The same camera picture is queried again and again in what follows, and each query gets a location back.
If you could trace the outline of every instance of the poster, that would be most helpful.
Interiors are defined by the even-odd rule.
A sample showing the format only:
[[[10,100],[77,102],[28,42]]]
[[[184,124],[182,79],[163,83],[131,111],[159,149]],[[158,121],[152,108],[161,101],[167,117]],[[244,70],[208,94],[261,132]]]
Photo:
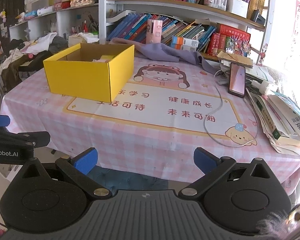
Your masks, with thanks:
[[[298,67],[300,67],[300,2],[297,0],[295,24],[291,38],[290,55],[288,56],[285,63],[285,69],[290,71],[293,68],[294,71],[296,71],[296,68]]]
[[[219,96],[129,82],[111,104],[73,98],[66,110],[125,124],[196,135],[207,135],[203,127],[206,118],[210,133],[228,139],[226,131],[241,121],[233,103],[227,98],[223,101],[220,111],[208,115],[219,107]]]

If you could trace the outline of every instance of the purple cloth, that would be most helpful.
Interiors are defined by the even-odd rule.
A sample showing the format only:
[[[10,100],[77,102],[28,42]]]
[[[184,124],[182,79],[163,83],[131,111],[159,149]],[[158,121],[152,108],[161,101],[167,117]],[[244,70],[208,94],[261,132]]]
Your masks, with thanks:
[[[135,56],[152,60],[179,62],[185,61],[193,65],[202,64],[204,71],[215,74],[218,70],[213,68],[199,52],[178,50],[163,43],[143,44],[136,41],[129,41],[121,38],[113,38],[110,44],[131,44],[135,45]]]

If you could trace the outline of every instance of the white cable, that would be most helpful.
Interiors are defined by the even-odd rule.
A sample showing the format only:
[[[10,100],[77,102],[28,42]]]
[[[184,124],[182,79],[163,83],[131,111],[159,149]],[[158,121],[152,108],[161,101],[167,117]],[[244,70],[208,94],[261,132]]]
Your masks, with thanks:
[[[222,71],[222,70],[217,71],[217,72],[215,73],[215,75],[213,76],[213,83],[214,83],[214,87],[216,88],[216,90],[217,90],[218,93],[219,93],[221,103],[220,103],[220,106],[219,106],[216,110],[213,110],[211,113],[207,114],[207,116],[212,115],[212,114],[218,112],[218,111],[223,107],[223,99],[222,99],[222,96],[221,96],[221,94],[220,94],[220,91],[219,91],[219,89],[218,89],[218,87],[217,87],[217,84],[216,84],[216,81],[215,81],[215,77],[216,77],[216,75],[217,75],[220,71]],[[246,142],[246,143],[243,144],[243,145],[237,145],[237,146],[233,146],[233,145],[225,145],[224,143],[222,143],[222,142],[218,141],[217,139],[215,139],[215,138],[212,136],[212,134],[209,133],[209,131],[208,131],[207,127],[206,127],[206,120],[207,120],[207,118],[205,118],[204,121],[203,121],[203,127],[204,127],[204,129],[206,130],[207,134],[211,137],[212,140],[214,140],[216,143],[221,144],[221,145],[226,146],[226,147],[238,148],[238,147],[246,146],[246,145],[249,144],[249,143],[252,143],[252,142],[258,137],[258,133],[259,133],[259,122],[258,122],[257,115],[255,114],[255,112],[253,111],[252,107],[249,105],[249,103],[247,102],[246,99],[244,99],[244,102],[245,102],[245,104],[248,106],[248,108],[252,111],[253,116],[254,116],[254,118],[255,118],[256,121],[257,121],[257,135],[256,135],[251,141],[248,141],[248,142]]]

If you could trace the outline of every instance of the pink cylinder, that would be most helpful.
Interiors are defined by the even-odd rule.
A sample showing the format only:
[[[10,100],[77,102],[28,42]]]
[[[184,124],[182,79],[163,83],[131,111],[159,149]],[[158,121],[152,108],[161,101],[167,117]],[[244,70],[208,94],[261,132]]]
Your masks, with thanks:
[[[146,44],[160,43],[162,34],[162,21],[148,20]]]

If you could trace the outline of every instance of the pink checkered tablecloth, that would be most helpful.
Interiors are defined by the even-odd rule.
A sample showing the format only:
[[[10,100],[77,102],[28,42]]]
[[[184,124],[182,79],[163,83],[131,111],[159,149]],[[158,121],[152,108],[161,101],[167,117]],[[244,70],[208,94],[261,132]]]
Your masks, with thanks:
[[[168,180],[194,182],[202,176],[193,161],[197,147],[239,163],[261,157],[291,194],[300,179],[300,156],[276,152],[261,128],[256,142],[240,148],[207,136],[202,117],[220,103],[212,78],[200,66],[136,58],[134,75],[109,105],[50,93],[42,69],[5,95],[1,114],[10,117],[10,132],[48,131],[50,148],[76,156],[95,147],[101,167]],[[243,99],[224,87],[220,92],[224,107],[207,117],[209,131],[238,145],[232,135],[242,123],[243,135],[253,138],[255,119]]]

